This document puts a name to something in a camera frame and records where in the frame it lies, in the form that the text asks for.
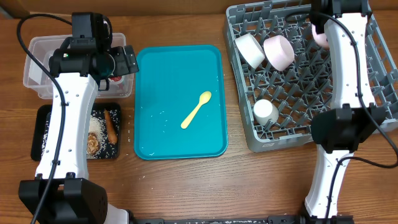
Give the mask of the red snack wrapper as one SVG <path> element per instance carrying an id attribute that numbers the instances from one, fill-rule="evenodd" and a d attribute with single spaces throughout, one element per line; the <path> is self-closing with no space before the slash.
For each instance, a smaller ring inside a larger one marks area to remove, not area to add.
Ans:
<path id="1" fill-rule="evenodd" d="M 111 78 L 109 78 L 109 80 L 112 82 L 119 82 L 122 80 L 122 77 L 111 77 Z"/>

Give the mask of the orange carrot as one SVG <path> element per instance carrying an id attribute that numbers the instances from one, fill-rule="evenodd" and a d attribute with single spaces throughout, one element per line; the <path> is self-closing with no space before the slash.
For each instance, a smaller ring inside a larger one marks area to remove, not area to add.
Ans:
<path id="1" fill-rule="evenodd" d="M 108 110 L 104 110 L 104 118 L 106 123 L 106 131 L 108 134 L 108 141 L 110 144 L 116 144 L 118 142 L 118 136 L 114 129 L 113 121 Z"/>

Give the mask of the yellow plastic spoon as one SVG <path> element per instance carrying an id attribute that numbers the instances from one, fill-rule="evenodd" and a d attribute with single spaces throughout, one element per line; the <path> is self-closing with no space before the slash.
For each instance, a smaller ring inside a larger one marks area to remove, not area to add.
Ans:
<path id="1" fill-rule="evenodd" d="M 183 120 L 183 122 L 181 123 L 180 127 L 182 129 L 187 129 L 187 127 L 190 125 L 190 123 L 192 122 L 192 120 L 194 119 L 195 115 L 198 113 L 198 110 L 205 105 L 206 103 L 208 103 L 211 99 L 211 92 L 210 91 L 205 91 L 200 95 L 199 98 L 199 102 L 196 105 L 196 107 L 191 111 L 191 113 Z"/>

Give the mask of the white rice bowl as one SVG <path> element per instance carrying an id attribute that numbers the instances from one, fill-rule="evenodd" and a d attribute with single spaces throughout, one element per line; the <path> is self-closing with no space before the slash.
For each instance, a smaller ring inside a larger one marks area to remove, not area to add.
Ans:
<path id="1" fill-rule="evenodd" d="M 257 68 L 265 59 L 265 53 L 259 42 L 251 34 L 245 34 L 235 40 L 239 53 L 252 67 Z"/>

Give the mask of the white plastic cup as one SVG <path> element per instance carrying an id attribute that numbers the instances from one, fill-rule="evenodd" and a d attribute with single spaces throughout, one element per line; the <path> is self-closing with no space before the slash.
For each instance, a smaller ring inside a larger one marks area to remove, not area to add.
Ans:
<path id="1" fill-rule="evenodd" d="M 279 118 L 279 111 L 269 100 L 261 99 L 253 106 L 256 121 L 265 126 L 269 121 L 275 123 Z"/>

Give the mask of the small pink bowl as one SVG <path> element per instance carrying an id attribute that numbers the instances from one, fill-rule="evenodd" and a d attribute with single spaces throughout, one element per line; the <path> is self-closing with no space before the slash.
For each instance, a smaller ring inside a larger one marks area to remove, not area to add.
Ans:
<path id="1" fill-rule="evenodd" d="M 285 70 L 294 61 L 293 47 L 282 35 L 266 39 L 263 49 L 268 62 L 278 71 Z"/>

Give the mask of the large pink plate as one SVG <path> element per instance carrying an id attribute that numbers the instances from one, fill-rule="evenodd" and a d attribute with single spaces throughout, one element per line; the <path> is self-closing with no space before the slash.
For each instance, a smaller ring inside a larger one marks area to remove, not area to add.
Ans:
<path id="1" fill-rule="evenodd" d="M 319 45 L 320 47 L 322 47 L 324 49 L 327 49 L 327 50 L 329 49 L 329 45 L 328 45 L 328 41 L 327 41 L 327 37 L 326 37 L 325 33 L 317 34 L 316 26 L 314 24 L 312 24 L 312 37 L 317 45 Z"/>

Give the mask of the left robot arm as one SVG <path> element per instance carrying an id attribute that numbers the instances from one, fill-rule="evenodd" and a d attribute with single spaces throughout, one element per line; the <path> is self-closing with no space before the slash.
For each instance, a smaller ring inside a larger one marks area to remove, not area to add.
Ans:
<path id="1" fill-rule="evenodd" d="M 129 210 L 108 203 L 105 189 L 89 181 L 87 141 L 101 80 L 138 72 L 133 47 L 70 42 L 50 58 L 53 103 L 45 151 L 33 180 L 19 185 L 32 223 L 133 223 Z"/>

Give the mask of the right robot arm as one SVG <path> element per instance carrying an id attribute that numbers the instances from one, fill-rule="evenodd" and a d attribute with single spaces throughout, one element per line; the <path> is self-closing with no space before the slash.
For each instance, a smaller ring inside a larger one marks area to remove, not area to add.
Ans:
<path id="1" fill-rule="evenodd" d="M 367 1 L 312 1 L 313 34 L 326 36 L 333 79 L 331 108 L 311 123 L 317 163 L 304 205 L 313 222 L 337 221 L 346 167 L 359 144 L 385 120 L 367 71 L 366 26 L 371 14 Z"/>

